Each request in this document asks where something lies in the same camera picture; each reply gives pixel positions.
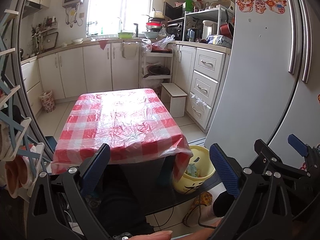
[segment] red and white checkered tablecloth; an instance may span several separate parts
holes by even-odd
[[[65,124],[51,164],[60,174],[106,143],[110,164],[139,163],[176,155],[180,179],[192,152],[180,128],[152,89],[84,94]]]

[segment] frying pan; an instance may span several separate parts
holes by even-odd
[[[145,75],[143,78],[146,78],[152,75],[155,75],[155,76],[170,75],[170,69],[164,66],[159,66],[159,65],[151,66],[149,68],[149,73]]]
[[[229,15],[227,10],[225,10],[225,12],[226,12],[226,23],[220,26],[220,33],[223,36],[233,39],[233,33],[235,29],[232,26],[232,24],[229,22]]]

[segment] yellow trash bin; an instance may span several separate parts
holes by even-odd
[[[183,173],[181,179],[178,182],[176,182],[174,178],[172,178],[173,188],[181,194],[190,194],[194,192],[206,179],[210,178],[216,171],[210,160],[208,149],[196,145],[191,145],[190,149],[193,153],[193,157],[191,157],[189,163],[194,163],[196,165],[201,177],[195,178],[189,176],[186,173]]]

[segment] drawer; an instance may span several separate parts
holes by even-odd
[[[24,86],[28,92],[32,87],[40,82],[37,61],[33,60],[25,63],[21,66],[21,69]]]
[[[197,49],[195,70],[220,81],[225,54],[207,49]]]
[[[217,95],[219,82],[197,71],[193,72],[191,92],[212,106]]]
[[[207,128],[212,108],[208,105],[204,106],[201,103],[197,103],[195,98],[192,98],[193,94],[190,93],[187,98],[187,112],[202,126],[205,130]]]
[[[27,92],[28,100],[34,115],[36,115],[42,107],[41,101],[39,99],[39,95],[41,94],[42,89],[40,82]]]

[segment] white stool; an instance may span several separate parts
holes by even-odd
[[[174,83],[162,83],[161,101],[162,103],[170,102],[170,115],[175,117],[184,116],[186,97],[188,96]]]

